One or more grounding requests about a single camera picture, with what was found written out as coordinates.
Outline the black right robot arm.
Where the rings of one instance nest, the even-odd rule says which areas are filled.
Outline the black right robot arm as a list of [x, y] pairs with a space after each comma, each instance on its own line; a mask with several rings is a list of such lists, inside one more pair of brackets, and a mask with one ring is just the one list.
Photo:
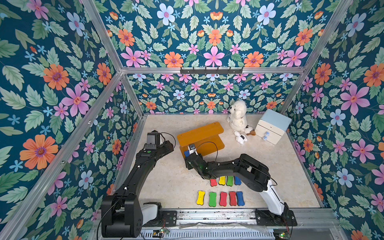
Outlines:
[[190, 154], [185, 162], [188, 170], [196, 170], [205, 180], [238, 177], [249, 189], [260, 193], [272, 217], [287, 217], [289, 207], [276, 192], [269, 168], [249, 155], [241, 154], [227, 162], [206, 162], [201, 154]]

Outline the red eraser shelf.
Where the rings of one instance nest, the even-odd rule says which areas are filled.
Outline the red eraser shelf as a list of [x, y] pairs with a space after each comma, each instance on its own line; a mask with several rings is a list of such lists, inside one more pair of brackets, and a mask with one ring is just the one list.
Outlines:
[[211, 179], [210, 180], [210, 185], [211, 185], [211, 187], [217, 186], [218, 185], [217, 180], [216, 179]]
[[228, 196], [228, 194], [226, 192], [221, 192], [220, 193], [219, 205], [221, 207], [226, 207], [227, 206], [227, 196]]

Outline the yellow eraser shelf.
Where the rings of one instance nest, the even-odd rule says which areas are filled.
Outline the yellow eraser shelf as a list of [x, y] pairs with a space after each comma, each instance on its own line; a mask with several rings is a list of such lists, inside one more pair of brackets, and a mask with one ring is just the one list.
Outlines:
[[198, 198], [197, 198], [197, 205], [203, 206], [204, 205], [204, 199], [205, 199], [205, 191], [198, 191]]
[[219, 177], [219, 185], [224, 186], [226, 184], [226, 177]]

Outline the orange wooden two-tier shelf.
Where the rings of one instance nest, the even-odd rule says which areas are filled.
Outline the orange wooden two-tier shelf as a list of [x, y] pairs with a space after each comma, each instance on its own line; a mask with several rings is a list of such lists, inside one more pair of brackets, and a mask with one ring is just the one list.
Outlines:
[[186, 157], [185, 152], [189, 150], [188, 146], [192, 144], [203, 156], [224, 149], [225, 145], [219, 136], [223, 132], [222, 125], [214, 122], [177, 135], [183, 158]]

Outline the green eraser shelf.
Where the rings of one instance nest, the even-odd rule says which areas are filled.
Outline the green eraser shelf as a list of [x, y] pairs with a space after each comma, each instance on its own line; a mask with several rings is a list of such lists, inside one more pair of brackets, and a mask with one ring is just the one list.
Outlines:
[[227, 176], [226, 185], [229, 187], [232, 187], [234, 185], [234, 177], [233, 176]]
[[217, 206], [217, 193], [209, 193], [209, 207], [215, 208]]

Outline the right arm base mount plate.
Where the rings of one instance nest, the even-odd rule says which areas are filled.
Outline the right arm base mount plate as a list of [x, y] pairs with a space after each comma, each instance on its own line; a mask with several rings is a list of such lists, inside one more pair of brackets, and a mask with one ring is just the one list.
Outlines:
[[255, 219], [257, 225], [267, 227], [296, 227], [298, 225], [294, 212], [289, 209], [287, 203], [284, 203], [283, 213], [276, 215], [268, 210], [255, 210]]

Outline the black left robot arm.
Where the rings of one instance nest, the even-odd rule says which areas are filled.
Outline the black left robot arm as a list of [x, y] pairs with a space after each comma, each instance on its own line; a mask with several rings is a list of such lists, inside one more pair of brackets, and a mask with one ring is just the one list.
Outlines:
[[133, 169], [113, 195], [101, 204], [102, 219], [98, 226], [104, 238], [137, 238], [141, 234], [145, 217], [139, 202], [140, 192], [157, 161], [172, 153], [174, 145], [164, 141], [159, 145], [145, 144], [136, 155]]

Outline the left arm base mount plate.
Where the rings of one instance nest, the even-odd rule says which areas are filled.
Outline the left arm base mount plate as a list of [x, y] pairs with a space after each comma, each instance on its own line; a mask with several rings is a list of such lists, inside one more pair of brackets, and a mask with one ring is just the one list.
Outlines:
[[162, 211], [154, 220], [144, 224], [144, 227], [174, 227], [177, 224], [177, 216], [177, 211]]

